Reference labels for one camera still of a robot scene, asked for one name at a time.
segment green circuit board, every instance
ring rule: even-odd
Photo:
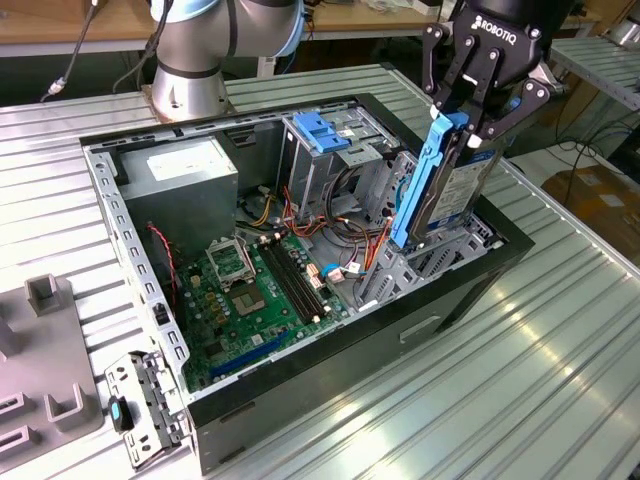
[[[286,237],[281,245],[303,265],[312,263],[297,238]],[[255,282],[236,282],[228,292],[218,284],[205,255],[177,271],[185,304],[180,329],[191,354],[184,375],[191,392],[348,317],[340,298],[325,286],[314,293],[330,310],[316,319],[317,323],[303,321],[262,259],[258,247],[248,245],[246,251],[256,271]],[[304,271],[300,273],[309,282],[308,275]],[[224,373],[216,375],[216,368],[222,368]]]

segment blue drive bracket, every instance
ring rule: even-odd
[[[331,124],[318,113],[300,113],[293,116],[293,123],[320,153],[349,148],[351,142],[338,135]]]
[[[400,248],[404,248],[409,240],[411,219],[420,206],[422,193],[429,188],[431,172],[434,172],[444,158],[444,149],[448,136],[455,130],[462,129],[469,121],[469,116],[458,112],[451,115],[438,114],[422,146],[418,166],[411,177],[411,183],[404,194],[400,209],[391,227],[391,239]]]

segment red wire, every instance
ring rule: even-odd
[[[158,237],[160,237],[160,240],[164,245],[164,249],[167,251],[167,257],[169,258],[169,270],[171,272],[171,290],[172,290],[171,304],[173,306],[173,309],[175,310],[176,291],[178,290],[178,285],[176,283],[176,269],[173,266],[173,255],[171,254],[171,248],[169,248],[169,242],[167,241],[165,236],[162,234],[162,232],[158,230],[156,227],[154,227],[153,225],[147,225],[147,228],[151,230],[153,233],[155,233],[156,235],[158,235]]]

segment workbench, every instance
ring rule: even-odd
[[[430,101],[381,66],[228,83],[240,112],[370,92],[418,135]],[[143,95],[0,109],[0,288],[68,278],[104,369],[148,348],[78,137],[153,125]],[[215,472],[216,478],[626,478],[640,460],[640,272],[503,162],[485,195],[536,243],[458,324]],[[183,446],[136,478],[197,477]],[[129,478],[107,418],[4,475]]]

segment aluminum extrusion table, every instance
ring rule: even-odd
[[[640,109],[640,51],[600,37],[568,38],[553,41],[551,59],[631,110]]]
[[[242,80],[240,111],[371,92],[419,135],[430,102],[379,66]],[[0,109],[0,288],[71,280],[95,380],[148,348],[77,137],[152,125],[140,94]],[[640,273],[507,164],[485,194],[535,242],[451,330],[212,472],[215,478],[626,478],[640,459]],[[133,476],[110,420],[8,472]],[[136,478],[197,477],[187,446]]]

